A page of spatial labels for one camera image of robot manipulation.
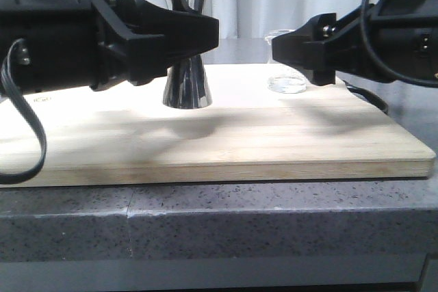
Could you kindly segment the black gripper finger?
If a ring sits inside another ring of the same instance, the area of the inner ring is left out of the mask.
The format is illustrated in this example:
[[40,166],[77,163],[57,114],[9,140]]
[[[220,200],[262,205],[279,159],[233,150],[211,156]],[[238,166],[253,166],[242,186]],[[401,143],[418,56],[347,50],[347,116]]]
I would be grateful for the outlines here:
[[272,58],[302,73],[312,85],[335,83],[335,70],[329,68],[324,41],[336,22],[335,13],[319,14],[302,27],[273,38]]
[[150,83],[180,61],[218,46],[218,19],[194,10],[167,10],[146,0],[100,0],[99,16],[107,74],[101,86]]

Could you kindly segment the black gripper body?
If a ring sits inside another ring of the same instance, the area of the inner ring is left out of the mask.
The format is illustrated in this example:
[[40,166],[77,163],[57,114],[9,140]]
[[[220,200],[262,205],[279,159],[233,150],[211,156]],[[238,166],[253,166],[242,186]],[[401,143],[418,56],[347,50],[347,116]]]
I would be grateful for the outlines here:
[[130,79],[120,29],[127,0],[1,0],[1,57],[15,40],[12,78],[23,94]]
[[437,86],[437,0],[379,0],[335,24],[336,70],[364,79]]

